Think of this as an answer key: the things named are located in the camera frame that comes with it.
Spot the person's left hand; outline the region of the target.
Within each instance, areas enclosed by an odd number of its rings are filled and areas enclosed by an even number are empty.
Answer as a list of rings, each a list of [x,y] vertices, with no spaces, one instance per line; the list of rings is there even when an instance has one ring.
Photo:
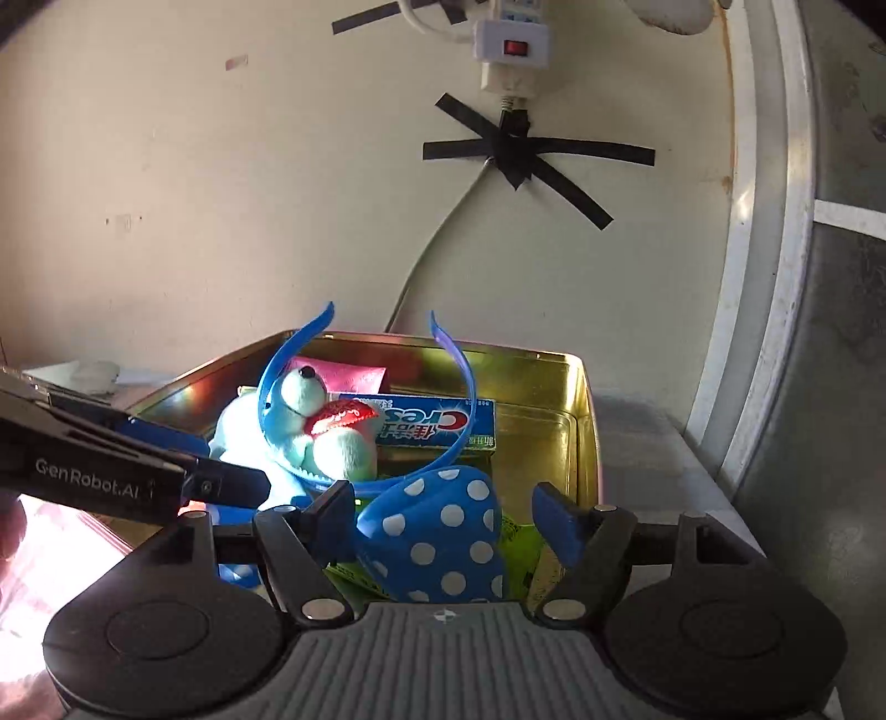
[[[27,515],[18,493],[0,492],[0,559],[3,563],[15,557],[27,532]]]

